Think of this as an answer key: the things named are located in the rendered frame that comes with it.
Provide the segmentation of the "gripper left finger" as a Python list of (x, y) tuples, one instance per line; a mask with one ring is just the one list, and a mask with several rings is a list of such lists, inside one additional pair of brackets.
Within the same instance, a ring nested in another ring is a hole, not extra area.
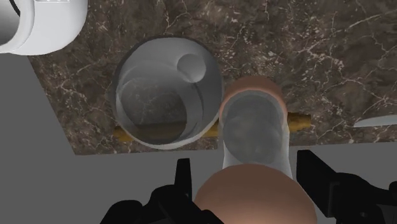
[(224, 224), (192, 201), (189, 158), (177, 161), (174, 183), (154, 189), (146, 205), (137, 200), (113, 204), (99, 224)]

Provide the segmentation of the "clear grey glass cup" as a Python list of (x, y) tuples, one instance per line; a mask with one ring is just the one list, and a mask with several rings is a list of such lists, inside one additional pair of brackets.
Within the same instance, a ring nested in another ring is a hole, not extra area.
[[(180, 96), (186, 110), (186, 123), (180, 134), (150, 140), (148, 132), (168, 135), (181, 124), (154, 123), (141, 127), (133, 122), (136, 106), (130, 98), (135, 78), (167, 85)], [(150, 148), (172, 150), (198, 140), (216, 123), (223, 95), (219, 65), (206, 46), (192, 38), (155, 37), (133, 47), (119, 62), (109, 101), (115, 120), (133, 140)]]

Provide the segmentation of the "yellow wooden stick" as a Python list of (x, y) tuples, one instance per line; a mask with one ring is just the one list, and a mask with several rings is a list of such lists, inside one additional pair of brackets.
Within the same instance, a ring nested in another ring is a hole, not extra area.
[[(288, 113), (288, 127), (290, 132), (297, 132), (299, 130), (309, 128), (311, 125), (311, 116), (299, 113)], [(218, 136), (219, 120), (204, 133), (203, 137), (217, 137)], [(173, 123), (152, 123), (146, 125), (138, 125), (139, 131), (143, 134), (153, 134), (155, 137), (165, 139), (172, 137), (173, 134), (180, 136), (185, 129), (185, 122)], [(120, 142), (133, 142), (134, 139), (130, 137), (120, 126), (116, 126), (113, 131), (113, 136)]]

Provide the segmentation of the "pale grey flat object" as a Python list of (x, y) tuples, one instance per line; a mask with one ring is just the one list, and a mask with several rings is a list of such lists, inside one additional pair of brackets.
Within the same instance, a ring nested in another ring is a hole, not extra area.
[(366, 118), (357, 121), (354, 124), (354, 127), (378, 127), (385, 125), (397, 125), (397, 115), (384, 115)]

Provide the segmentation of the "pink capped clear glass shaker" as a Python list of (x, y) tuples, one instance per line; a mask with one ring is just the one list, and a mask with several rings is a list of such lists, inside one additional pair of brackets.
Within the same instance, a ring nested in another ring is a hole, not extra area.
[(194, 202), (224, 224), (317, 224), (315, 206), (293, 179), (288, 111), (281, 88), (264, 76), (233, 82), (219, 109), (223, 167)]

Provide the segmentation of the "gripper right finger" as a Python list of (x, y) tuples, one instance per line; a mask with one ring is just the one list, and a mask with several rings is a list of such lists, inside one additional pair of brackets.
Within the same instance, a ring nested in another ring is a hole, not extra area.
[(336, 224), (397, 224), (397, 181), (382, 189), (358, 175), (336, 172), (310, 150), (296, 155), (296, 180)]

